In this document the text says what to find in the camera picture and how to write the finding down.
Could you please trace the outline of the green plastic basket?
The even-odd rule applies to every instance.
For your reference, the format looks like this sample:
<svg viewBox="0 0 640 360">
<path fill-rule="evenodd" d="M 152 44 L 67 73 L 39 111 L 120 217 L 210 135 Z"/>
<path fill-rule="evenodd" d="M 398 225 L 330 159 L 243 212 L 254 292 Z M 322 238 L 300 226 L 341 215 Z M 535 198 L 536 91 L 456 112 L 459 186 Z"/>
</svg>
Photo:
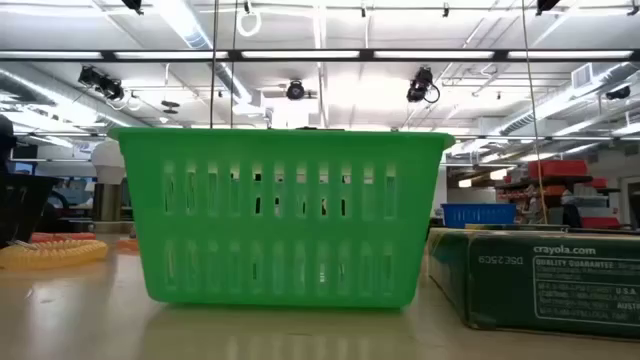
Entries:
<svg viewBox="0 0 640 360">
<path fill-rule="evenodd" d="M 149 296 L 401 308 L 445 133 L 118 128 Z"/>
</svg>

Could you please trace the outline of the yellow green Crayola crayon box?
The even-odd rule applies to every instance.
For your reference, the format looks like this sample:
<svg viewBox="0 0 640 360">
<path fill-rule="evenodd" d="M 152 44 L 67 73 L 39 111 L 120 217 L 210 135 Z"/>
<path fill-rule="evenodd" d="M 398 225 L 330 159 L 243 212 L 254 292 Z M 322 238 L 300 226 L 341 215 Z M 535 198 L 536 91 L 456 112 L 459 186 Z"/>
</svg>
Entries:
<svg viewBox="0 0 640 360">
<path fill-rule="evenodd" d="M 640 341 L 640 235 L 434 228 L 426 254 L 470 328 Z"/>
</svg>

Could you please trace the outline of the yellow spiral coil wristband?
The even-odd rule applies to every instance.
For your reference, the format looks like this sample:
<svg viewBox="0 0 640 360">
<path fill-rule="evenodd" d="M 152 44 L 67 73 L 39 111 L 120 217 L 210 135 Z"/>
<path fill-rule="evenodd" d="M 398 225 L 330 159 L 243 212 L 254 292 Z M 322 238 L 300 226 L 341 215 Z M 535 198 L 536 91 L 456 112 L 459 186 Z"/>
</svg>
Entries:
<svg viewBox="0 0 640 360">
<path fill-rule="evenodd" d="M 103 260 L 108 246 L 98 240 L 61 240 L 41 243 L 16 241 L 0 250 L 0 269 L 49 270 Z"/>
</svg>

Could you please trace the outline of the overhead LED light bar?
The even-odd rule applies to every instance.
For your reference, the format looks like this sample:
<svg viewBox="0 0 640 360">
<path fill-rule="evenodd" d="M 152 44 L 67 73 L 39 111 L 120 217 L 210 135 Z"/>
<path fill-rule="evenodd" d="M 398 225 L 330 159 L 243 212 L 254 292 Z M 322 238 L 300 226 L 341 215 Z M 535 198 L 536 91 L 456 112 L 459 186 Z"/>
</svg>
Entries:
<svg viewBox="0 0 640 360">
<path fill-rule="evenodd" d="M 624 63 L 640 62 L 640 49 L 278 49 L 278 50 L 0 50 L 0 62 L 414 62 L 414 63 Z"/>
</svg>

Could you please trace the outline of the blue plastic basket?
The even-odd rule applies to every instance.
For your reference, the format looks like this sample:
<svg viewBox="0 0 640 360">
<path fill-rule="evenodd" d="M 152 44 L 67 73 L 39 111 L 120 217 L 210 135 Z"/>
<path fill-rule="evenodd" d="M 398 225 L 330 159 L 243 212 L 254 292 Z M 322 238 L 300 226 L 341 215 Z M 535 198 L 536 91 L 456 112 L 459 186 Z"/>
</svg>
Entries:
<svg viewBox="0 0 640 360">
<path fill-rule="evenodd" d="M 445 203 L 444 224 L 449 228 L 465 228 L 468 224 L 514 224 L 516 205 L 507 203 Z"/>
</svg>

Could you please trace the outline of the white bulb brass lamp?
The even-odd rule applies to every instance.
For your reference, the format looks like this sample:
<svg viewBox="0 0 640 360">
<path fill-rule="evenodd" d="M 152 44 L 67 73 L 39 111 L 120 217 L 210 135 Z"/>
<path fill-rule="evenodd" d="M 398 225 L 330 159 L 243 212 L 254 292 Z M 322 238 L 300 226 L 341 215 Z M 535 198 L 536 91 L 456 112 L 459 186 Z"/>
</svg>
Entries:
<svg viewBox="0 0 640 360">
<path fill-rule="evenodd" d="M 78 142 L 73 158 L 93 169 L 82 196 L 69 207 L 74 232 L 120 233 L 133 229 L 133 210 L 123 156 L 115 140 Z"/>
</svg>

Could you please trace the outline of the red storage bin rack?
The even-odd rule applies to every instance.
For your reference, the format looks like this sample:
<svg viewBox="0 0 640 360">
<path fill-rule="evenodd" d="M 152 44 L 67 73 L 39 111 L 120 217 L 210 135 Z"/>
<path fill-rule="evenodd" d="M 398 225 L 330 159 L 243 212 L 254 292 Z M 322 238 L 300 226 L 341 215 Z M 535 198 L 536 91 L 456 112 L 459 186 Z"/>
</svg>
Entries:
<svg viewBox="0 0 640 360">
<path fill-rule="evenodd" d="M 516 221 L 620 230 L 618 188 L 590 174 L 584 160 L 538 160 L 509 171 L 497 199 L 516 206 Z"/>
</svg>

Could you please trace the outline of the black metal rig frame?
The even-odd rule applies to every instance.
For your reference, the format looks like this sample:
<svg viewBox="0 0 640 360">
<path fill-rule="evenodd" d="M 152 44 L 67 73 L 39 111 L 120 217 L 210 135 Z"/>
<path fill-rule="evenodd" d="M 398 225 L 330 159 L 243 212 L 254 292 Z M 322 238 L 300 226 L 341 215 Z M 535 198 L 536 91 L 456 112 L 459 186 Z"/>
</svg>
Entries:
<svg viewBox="0 0 640 360">
<path fill-rule="evenodd" d="M 619 229 L 588 229 L 588 228 L 568 228 L 567 233 L 575 234 L 599 234 L 607 236 L 634 236 L 640 237 L 640 231 L 619 230 Z"/>
</svg>

